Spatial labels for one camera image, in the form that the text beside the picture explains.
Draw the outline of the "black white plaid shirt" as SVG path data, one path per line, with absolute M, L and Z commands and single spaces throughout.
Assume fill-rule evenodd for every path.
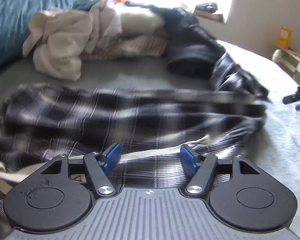
M 85 62 L 68 82 L 15 62 L 0 71 L 0 161 L 16 172 L 118 143 L 133 158 L 115 168 L 115 187 L 184 187 L 180 145 L 228 158 L 265 123 L 268 90 L 229 57 L 216 70 L 186 77 L 165 59 Z

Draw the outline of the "dark clothes on windowsill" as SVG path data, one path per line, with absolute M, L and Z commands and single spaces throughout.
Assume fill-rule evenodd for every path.
M 214 2 L 202 3 L 197 5 L 195 8 L 201 11 L 208 12 L 210 14 L 214 14 L 218 10 L 218 5 Z

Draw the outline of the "yellow box on shelf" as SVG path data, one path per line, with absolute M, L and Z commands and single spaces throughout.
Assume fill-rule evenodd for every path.
M 291 38 L 292 38 L 292 30 L 281 26 L 276 45 L 283 49 L 288 49 L 290 47 Z

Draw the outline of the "dark navy garment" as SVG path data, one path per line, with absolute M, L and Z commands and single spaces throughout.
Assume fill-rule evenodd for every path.
M 210 79 L 217 61 L 226 53 L 194 14 L 183 8 L 151 8 L 164 20 L 169 36 L 167 67 L 174 74 Z

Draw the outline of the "pink striped folded cloth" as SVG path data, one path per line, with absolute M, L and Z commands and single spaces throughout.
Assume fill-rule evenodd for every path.
M 161 57 L 167 46 L 167 39 L 156 35 L 141 35 L 120 40 L 105 49 L 96 48 L 92 54 L 81 54 L 85 61 L 106 61 L 134 57 Z

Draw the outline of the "beige crumpled garment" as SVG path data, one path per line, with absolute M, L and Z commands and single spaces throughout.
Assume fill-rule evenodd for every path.
M 104 50 L 122 33 L 121 16 L 111 0 L 100 0 L 89 11 L 52 8 L 33 14 L 23 57 L 33 55 L 36 71 L 76 81 L 81 77 L 81 55 Z

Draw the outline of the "teal blue duvet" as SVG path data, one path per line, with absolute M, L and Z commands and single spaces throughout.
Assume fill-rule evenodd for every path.
M 32 15 L 51 8 L 89 11 L 99 0 L 0 0 L 0 69 L 23 56 Z

